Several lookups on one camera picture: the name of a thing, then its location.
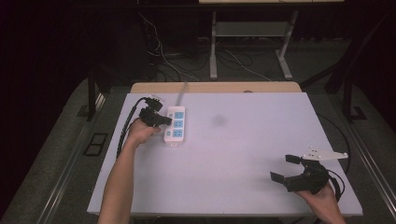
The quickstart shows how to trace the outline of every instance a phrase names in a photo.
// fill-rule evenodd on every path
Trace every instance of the power strip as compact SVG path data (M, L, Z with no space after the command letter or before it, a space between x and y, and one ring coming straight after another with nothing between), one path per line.
M169 106L166 116L172 119L163 134L163 140L170 147L177 147L184 141L186 126L186 108L184 106Z

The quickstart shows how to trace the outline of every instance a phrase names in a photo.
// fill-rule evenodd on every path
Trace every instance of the floor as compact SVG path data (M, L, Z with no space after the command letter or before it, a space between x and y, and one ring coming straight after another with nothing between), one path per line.
M199 54L185 57L176 49L165 49L167 62L159 66L152 81L212 81L208 74L207 39L200 39ZM347 40L302 40L290 43L286 60L293 81L301 83L337 62L347 49ZM217 81L285 81L277 63L275 49L279 39L220 39L218 42ZM367 119L346 121L341 114L342 90L327 94L327 77L306 87L311 103L334 151L350 147L348 179L361 206L362 217L347 217L347 223L396 223L395 132L382 119L359 88L353 89L352 104L362 109ZM86 212L96 178L106 155L118 114L128 86L114 86L111 93L99 94L97 113L87 121L87 80L70 96L64 112L53 127L35 164L0 223L96 223L97 216ZM83 156L95 133L106 133L103 152L98 157ZM346 169L347 163L340 161ZM314 217L283 217L280 220L257 218L193 218L172 223L313 223ZM135 217L131 223L162 223L166 220Z

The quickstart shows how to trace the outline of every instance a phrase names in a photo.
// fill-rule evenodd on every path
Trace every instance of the table surface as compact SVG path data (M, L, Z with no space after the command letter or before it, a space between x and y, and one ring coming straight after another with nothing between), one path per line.
M106 179L115 162L117 136L134 103L155 93L167 108L175 104L183 85L137 83L132 87L88 212L100 211ZM136 151L134 216L312 215L304 200L270 178L270 171L285 176L302 173L301 165L285 162L286 154L303 155L309 147L332 150L307 95L296 83L188 83L181 104L186 106L185 142L167 147L163 133L156 134ZM361 205L339 162L322 164L346 182L340 200L342 213L361 215Z

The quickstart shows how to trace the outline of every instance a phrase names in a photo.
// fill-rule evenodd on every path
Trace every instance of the hand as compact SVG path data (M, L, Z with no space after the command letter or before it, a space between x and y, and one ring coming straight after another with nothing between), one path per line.
M149 127L141 119L136 119L129 127L126 142L132 142L134 147L145 143L154 133L161 131L158 127Z
M346 223L341 215L337 200L335 199L332 186L329 183L317 194L312 194L309 190L295 192L311 207L315 215L327 224Z

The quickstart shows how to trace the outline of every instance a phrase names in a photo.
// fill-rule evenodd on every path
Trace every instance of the table leg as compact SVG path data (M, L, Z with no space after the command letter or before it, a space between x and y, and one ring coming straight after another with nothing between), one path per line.
M216 64L216 11L213 12L212 18L212 38L210 49L210 79L218 79L218 67Z
M292 75L289 70L289 66L286 63L285 53L286 53L288 44L290 42L291 34L293 33L294 24L297 20L297 15L298 15L297 10L293 11L293 13L291 14L289 24L286 28L286 32L285 32L285 36L284 36L284 40L283 40L283 46L281 49L276 50L276 57L279 60L279 64L282 69L283 75L285 76L285 79L287 79L287 80L292 79Z

